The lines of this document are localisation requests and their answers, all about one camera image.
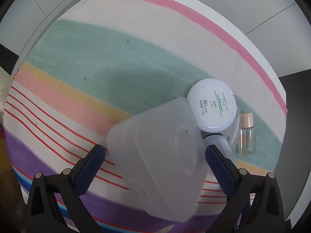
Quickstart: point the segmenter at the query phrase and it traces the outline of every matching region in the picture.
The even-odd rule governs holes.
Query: white label
[[[195,97],[195,110],[208,126],[219,127],[230,117],[231,95],[222,86],[205,86]]]

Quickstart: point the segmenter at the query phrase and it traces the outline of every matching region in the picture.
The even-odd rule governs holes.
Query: bottle with pink cap
[[[241,132],[238,141],[238,152],[242,156],[251,156],[256,149],[256,132],[252,113],[241,114]]]

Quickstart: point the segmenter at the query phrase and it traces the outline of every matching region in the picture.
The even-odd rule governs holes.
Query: blue gripper pad
[[[206,148],[205,160],[215,175],[224,194],[233,196],[236,187],[234,177],[211,146]]]
[[[73,180],[77,195],[87,192],[104,159],[105,149],[101,145],[95,145],[85,158],[77,162],[73,168],[77,169],[77,175]]]

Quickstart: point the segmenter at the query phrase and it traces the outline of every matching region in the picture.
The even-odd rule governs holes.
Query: pink bottle cap
[[[251,128],[254,126],[254,120],[253,120],[253,115],[252,113],[245,113],[245,114],[241,114],[242,117],[242,128],[246,129],[246,128]]]

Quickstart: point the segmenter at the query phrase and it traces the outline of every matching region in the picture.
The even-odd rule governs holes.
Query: striped tablecloth
[[[273,171],[286,126],[284,93],[245,46],[175,0],[82,0],[34,46],[7,98],[5,137],[21,186],[28,192],[38,171],[71,168],[94,144],[105,146],[115,123],[186,96],[205,78],[224,81],[239,108],[254,114],[256,154],[237,154],[238,166]],[[209,178],[189,222],[149,216],[107,153],[81,200],[105,232],[155,232],[174,224],[171,232],[196,233],[209,228],[226,197]]]

